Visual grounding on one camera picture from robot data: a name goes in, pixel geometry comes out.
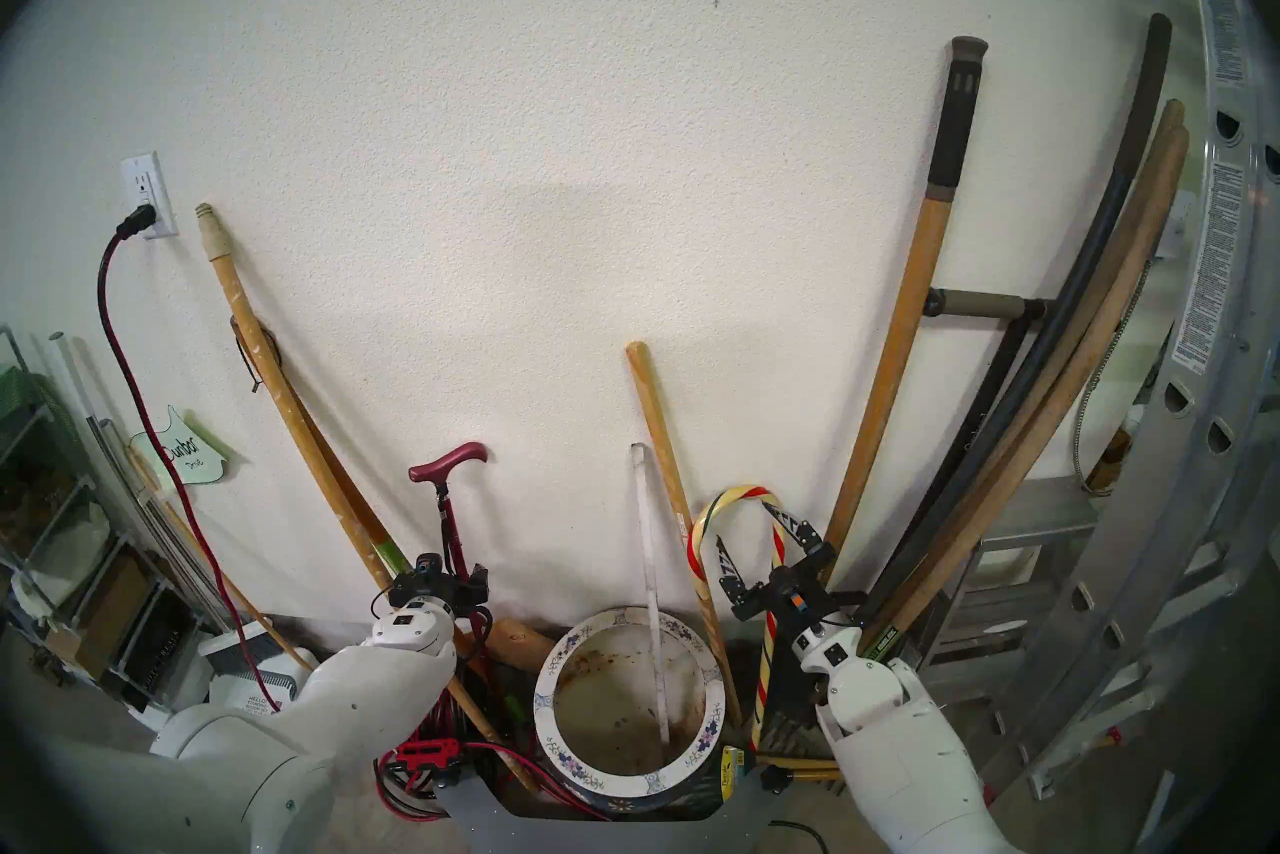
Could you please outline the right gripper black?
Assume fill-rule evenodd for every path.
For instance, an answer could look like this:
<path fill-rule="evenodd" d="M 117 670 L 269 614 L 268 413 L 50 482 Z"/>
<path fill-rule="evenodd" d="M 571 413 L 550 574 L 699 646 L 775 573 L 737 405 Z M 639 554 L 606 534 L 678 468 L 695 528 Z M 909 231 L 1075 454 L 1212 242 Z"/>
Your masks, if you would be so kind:
<path fill-rule="evenodd" d="M 746 586 L 723 539 L 716 536 L 719 584 L 733 616 L 748 621 L 762 612 L 771 615 L 776 626 L 774 638 L 787 644 L 805 632 L 822 638 L 828 627 L 861 627 L 861 624 L 842 611 L 841 603 L 819 580 L 818 574 L 827 565 L 835 563 L 835 547 L 826 545 L 808 521 L 787 513 L 780 506 L 764 502 L 764 510 L 773 520 L 774 565 L 764 581 Z M 794 566 L 785 565 L 787 539 L 804 554 Z"/>

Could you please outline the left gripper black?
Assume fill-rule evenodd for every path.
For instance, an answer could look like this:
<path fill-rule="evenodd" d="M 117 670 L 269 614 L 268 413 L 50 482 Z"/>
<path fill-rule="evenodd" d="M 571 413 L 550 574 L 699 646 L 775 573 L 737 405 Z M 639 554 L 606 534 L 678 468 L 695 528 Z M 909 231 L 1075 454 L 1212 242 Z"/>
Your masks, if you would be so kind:
<path fill-rule="evenodd" d="M 476 565 L 471 574 L 460 580 L 445 568 L 442 554 L 422 553 L 416 563 L 394 577 L 388 589 L 388 603 L 393 609 L 406 608 L 411 600 L 434 598 L 452 612 L 457 608 L 480 608 L 489 600 L 489 574 Z"/>

